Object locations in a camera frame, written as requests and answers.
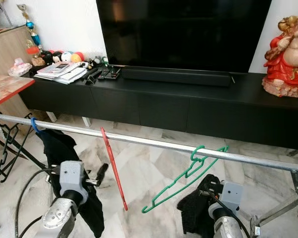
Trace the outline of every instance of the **stack of papers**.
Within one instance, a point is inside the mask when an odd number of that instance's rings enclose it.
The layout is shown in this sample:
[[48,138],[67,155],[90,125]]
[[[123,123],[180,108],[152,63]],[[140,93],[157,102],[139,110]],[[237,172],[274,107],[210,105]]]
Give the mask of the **stack of papers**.
[[70,66],[62,70],[61,72],[53,72],[52,70],[55,69],[59,64],[56,63],[50,66],[47,66],[37,72],[35,77],[44,78],[48,80],[52,80],[55,82],[63,83],[63,84],[70,84],[74,81],[80,79],[87,73],[87,69],[80,68],[80,62],[78,63],[69,63]]

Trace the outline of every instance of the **black television screen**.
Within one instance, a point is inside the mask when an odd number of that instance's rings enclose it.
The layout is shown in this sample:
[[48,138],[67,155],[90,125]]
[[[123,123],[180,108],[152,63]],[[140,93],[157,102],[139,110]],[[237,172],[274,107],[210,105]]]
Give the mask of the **black television screen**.
[[110,64],[248,72],[271,0],[97,0]]

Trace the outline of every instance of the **wall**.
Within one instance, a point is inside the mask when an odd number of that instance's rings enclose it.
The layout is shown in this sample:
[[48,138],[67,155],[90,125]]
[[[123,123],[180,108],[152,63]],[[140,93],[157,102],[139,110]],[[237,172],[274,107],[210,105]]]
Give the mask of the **wall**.
[[291,15],[298,16],[298,0],[272,0],[249,72],[266,73],[264,55],[270,49],[271,40],[281,34],[277,24],[283,17]]
[[[19,26],[25,19],[17,4],[27,5],[44,49],[81,51],[86,58],[106,55],[96,0],[5,0],[11,22]],[[9,26],[1,10],[0,24]]]
[[[22,3],[37,25],[45,49],[82,51],[86,57],[106,55],[96,0],[6,0],[4,7],[17,25],[25,23],[16,6]],[[272,0],[249,72],[266,73],[264,54],[270,41],[280,34],[277,23],[290,15],[298,15],[298,0]],[[0,22],[8,26],[2,13]]]

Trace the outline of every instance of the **cabinet leg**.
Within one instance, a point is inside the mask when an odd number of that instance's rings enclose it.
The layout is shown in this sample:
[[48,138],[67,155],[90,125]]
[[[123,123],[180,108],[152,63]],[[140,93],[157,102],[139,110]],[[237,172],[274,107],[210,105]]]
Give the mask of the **cabinet leg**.
[[57,118],[52,112],[46,112],[52,122],[56,122]]
[[83,122],[84,122],[85,126],[90,127],[90,125],[91,125],[90,119],[86,118],[86,117],[81,117],[81,118],[83,118]]

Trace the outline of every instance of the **red statue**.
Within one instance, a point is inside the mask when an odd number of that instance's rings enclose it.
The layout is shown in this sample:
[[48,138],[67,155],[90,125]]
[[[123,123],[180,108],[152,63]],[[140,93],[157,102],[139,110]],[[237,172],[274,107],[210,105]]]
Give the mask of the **red statue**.
[[283,33],[271,41],[265,54],[268,69],[262,85],[278,97],[298,98],[298,16],[284,18],[278,28]]

